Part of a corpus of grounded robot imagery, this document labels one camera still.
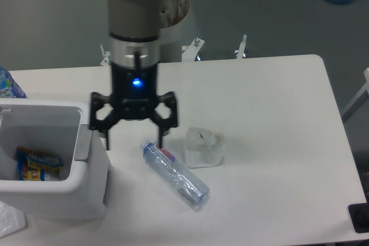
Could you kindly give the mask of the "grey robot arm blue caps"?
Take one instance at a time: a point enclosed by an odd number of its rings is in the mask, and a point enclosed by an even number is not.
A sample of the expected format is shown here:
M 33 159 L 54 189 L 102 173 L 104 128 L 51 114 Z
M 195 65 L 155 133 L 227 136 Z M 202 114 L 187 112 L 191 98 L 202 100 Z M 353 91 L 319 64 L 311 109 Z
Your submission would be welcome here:
M 108 135 L 121 120 L 150 119 L 162 139 L 178 126 L 175 93 L 157 94 L 162 1 L 107 0 L 112 91 L 91 93 L 91 130 Z

